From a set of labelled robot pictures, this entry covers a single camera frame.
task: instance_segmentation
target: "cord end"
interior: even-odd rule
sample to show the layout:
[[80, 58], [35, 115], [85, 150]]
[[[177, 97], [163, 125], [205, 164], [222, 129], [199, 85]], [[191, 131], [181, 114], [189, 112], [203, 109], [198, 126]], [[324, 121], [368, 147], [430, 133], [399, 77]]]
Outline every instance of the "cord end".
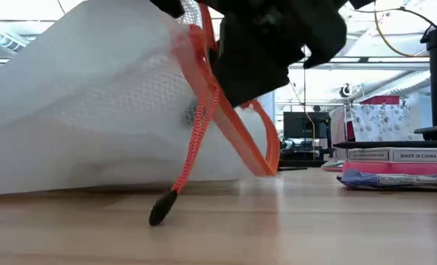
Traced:
[[154, 204], [150, 214], [150, 226], [157, 226], [166, 218], [177, 199], [177, 191], [169, 191]]

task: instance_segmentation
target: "white wall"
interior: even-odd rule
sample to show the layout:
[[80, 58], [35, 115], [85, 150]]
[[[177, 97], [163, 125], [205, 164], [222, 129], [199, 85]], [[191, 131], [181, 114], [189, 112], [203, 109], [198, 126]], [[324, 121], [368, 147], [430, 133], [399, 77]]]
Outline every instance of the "white wall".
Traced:
[[[423, 91], [429, 91], [429, 88], [425, 88], [423, 89]], [[431, 96], [418, 94], [410, 95], [410, 99], [416, 98], [417, 100], [413, 100], [414, 104], [410, 105], [412, 107], [412, 110], [414, 109], [416, 111], [416, 108], [419, 109], [419, 119], [423, 128], [432, 127], [433, 117], [431, 112]]]
[[274, 96], [274, 91], [264, 94], [257, 98], [259, 103], [261, 103], [264, 111], [269, 115], [270, 120], [276, 123], [276, 97]]

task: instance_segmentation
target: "wooden table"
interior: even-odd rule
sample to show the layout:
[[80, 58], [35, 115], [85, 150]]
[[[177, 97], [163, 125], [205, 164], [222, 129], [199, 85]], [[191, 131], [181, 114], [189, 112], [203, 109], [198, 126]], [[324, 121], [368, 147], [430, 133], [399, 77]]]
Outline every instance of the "wooden table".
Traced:
[[151, 228], [157, 197], [0, 197], [0, 265], [437, 264], [437, 193], [349, 191], [309, 169], [192, 186]]

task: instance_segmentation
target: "black monitor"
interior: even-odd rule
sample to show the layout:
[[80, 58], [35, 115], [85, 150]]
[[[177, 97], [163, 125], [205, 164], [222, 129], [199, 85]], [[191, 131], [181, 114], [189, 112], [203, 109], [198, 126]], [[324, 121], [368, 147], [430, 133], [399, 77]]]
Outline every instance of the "black monitor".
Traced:
[[[329, 113], [308, 113], [315, 123], [315, 138], [326, 139], [330, 123]], [[285, 138], [313, 138], [313, 126], [306, 113], [284, 112]]]

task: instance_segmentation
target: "white mesh bag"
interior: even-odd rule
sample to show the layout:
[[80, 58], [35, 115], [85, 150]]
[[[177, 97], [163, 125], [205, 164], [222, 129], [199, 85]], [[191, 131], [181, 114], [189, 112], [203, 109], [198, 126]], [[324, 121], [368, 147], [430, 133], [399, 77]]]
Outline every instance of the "white mesh bag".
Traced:
[[269, 117], [231, 108], [206, 33], [183, 23], [149, 1], [85, 1], [8, 62], [0, 194], [275, 175]]

